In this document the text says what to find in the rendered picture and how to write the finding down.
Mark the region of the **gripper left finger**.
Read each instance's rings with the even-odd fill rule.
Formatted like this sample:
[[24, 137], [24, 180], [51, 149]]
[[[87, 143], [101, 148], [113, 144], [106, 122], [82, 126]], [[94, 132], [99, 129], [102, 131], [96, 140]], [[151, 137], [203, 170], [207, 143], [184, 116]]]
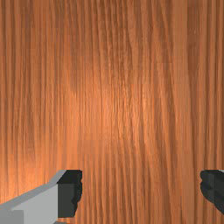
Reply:
[[64, 224], [82, 195], [82, 171], [60, 170], [48, 183], [0, 205], [0, 224]]

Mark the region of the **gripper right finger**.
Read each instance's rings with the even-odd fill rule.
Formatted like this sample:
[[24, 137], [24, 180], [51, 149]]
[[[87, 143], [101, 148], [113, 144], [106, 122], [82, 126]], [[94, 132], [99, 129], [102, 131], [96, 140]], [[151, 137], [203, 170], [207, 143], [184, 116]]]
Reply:
[[199, 176], [203, 196], [224, 215], [224, 170], [203, 170]]

